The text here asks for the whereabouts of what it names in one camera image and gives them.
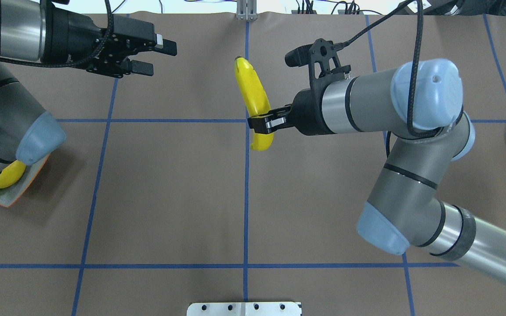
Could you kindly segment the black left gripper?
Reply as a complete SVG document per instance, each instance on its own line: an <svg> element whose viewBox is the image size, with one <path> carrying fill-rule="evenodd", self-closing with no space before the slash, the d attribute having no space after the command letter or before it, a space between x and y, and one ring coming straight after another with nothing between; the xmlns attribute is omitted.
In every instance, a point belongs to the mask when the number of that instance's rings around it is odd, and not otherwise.
<svg viewBox="0 0 506 316"><path fill-rule="evenodd" d="M138 74L153 76L153 64L130 60L129 56L150 51L177 56L177 43L155 34L153 24L118 14L112 16L113 27L108 39L106 28L99 28L83 14L44 6L46 34L42 62L44 64L72 64L90 56L103 43L100 52L74 68L87 72L122 78Z"/></svg>

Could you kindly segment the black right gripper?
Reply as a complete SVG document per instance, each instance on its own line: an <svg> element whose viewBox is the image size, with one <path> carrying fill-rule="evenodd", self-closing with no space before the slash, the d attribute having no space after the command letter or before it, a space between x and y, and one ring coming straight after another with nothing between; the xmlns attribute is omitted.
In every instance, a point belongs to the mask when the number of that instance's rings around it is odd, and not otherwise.
<svg viewBox="0 0 506 316"><path fill-rule="evenodd" d="M332 135L335 132L325 123L322 113L323 92L304 89L298 92L292 104L271 109L271 115L257 115L248 118L248 126L253 132L268 135L289 125L306 136Z"/></svg>

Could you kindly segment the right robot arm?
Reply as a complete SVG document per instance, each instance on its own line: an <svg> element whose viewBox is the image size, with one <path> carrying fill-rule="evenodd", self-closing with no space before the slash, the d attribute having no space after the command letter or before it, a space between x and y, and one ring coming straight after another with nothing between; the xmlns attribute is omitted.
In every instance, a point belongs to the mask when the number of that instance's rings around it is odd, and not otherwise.
<svg viewBox="0 0 506 316"><path fill-rule="evenodd" d="M392 132L396 142L364 203L358 234L384 252L423 248L506 285L506 230L435 197L448 166L470 152L476 136L463 109L459 71L446 59L419 62L416 118L410 120L402 106L412 66L360 76L351 76L349 65L326 67L291 104L271 108L251 63L235 62L252 148L268 149L273 134L285 128L306 136Z"/></svg>

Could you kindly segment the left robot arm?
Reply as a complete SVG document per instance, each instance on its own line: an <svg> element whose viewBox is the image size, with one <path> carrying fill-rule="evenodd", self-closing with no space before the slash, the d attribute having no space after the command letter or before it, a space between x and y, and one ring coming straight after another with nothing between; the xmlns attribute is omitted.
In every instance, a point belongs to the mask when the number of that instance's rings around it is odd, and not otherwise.
<svg viewBox="0 0 506 316"><path fill-rule="evenodd" d="M76 68L120 79L153 75L153 65L131 56L153 51L177 55L177 43L150 22L113 14L107 25L58 7L57 0L0 0L0 175L13 162L36 164L61 146L66 134L54 116L6 68Z"/></svg>

